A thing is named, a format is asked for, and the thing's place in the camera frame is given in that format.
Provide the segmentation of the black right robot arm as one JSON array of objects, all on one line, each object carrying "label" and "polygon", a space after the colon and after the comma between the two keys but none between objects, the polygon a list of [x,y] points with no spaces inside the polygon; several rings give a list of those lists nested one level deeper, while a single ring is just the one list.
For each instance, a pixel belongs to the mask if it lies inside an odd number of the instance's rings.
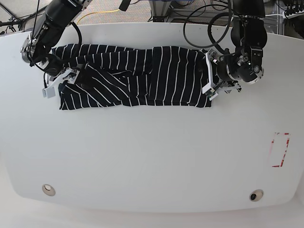
[{"label": "black right robot arm", "polygon": [[[80,55],[82,35],[74,22],[77,16],[91,3],[90,0],[53,0],[46,7],[45,13],[34,22],[34,28],[21,48],[24,62],[36,66],[46,75],[55,79],[66,74],[73,80],[74,85],[89,89],[89,79],[85,75],[84,67],[77,64],[71,67],[71,62]],[[51,54],[51,49],[59,42],[65,28],[71,25],[77,32],[78,44],[69,57],[58,57]]]}]

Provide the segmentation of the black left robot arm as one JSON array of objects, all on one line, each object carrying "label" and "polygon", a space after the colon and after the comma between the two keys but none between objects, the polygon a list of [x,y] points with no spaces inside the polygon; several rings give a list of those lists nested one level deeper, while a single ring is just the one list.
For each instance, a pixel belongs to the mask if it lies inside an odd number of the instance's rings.
[{"label": "black left robot arm", "polygon": [[[214,16],[208,24],[208,37],[215,49],[203,50],[208,68],[207,84],[202,93],[213,100],[219,92],[241,91],[240,81],[254,84],[264,75],[262,67],[263,48],[267,43],[267,32],[263,19],[266,16],[261,0],[235,0],[229,10]],[[222,17],[228,18],[231,26],[231,41],[235,51],[223,49],[212,35],[212,25]]]}]

